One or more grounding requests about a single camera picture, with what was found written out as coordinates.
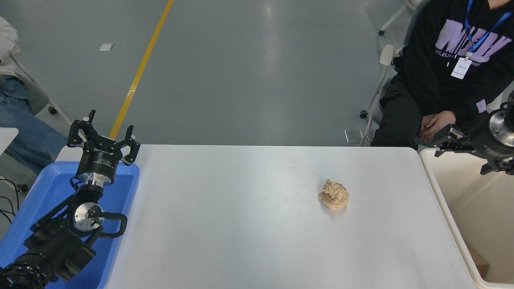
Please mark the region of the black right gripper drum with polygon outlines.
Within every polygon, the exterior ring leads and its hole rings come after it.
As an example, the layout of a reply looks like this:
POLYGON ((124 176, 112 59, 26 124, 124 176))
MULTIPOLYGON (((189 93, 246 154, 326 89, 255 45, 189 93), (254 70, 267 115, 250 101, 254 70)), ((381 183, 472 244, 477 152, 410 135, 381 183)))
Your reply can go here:
POLYGON ((513 125, 507 123, 503 116, 489 116, 470 130, 470 142, 483 159, 500 161, 513 157, 513 125))

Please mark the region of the person's hand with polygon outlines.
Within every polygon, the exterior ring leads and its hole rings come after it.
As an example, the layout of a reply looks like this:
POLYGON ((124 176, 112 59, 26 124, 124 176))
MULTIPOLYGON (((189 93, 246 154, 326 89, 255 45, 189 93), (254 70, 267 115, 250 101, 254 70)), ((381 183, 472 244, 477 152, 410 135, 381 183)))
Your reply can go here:
POLYGON ((456 116, 451 110, 444 110, 437 114, 422 117, 422 125, 419 130, 421 142, 431 142, 435 134, 447 125, 456 123, 456 116))

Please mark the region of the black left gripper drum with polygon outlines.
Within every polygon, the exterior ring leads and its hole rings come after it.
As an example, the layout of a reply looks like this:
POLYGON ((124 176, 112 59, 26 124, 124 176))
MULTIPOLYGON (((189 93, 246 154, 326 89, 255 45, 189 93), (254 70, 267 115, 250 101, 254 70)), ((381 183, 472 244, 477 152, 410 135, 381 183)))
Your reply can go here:
POLYGON ((114 179, 121 157, 118 143, 110 139, 99 143, 96 140, 86 141, 76 176, 84 179, 86 175, 97 174, 114 179))

